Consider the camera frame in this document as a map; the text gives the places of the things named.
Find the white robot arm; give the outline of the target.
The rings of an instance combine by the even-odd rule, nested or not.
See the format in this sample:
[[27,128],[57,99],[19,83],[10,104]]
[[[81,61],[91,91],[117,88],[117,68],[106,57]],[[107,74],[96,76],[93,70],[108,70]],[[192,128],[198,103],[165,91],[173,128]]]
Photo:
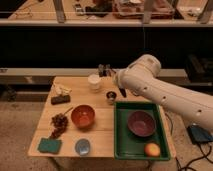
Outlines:
[[144,54],[124,69],[98,66],[100,76],[110,75],[123,97],[126,89],[213,132],[213,96],[179,87],[156,78],[160,61]]

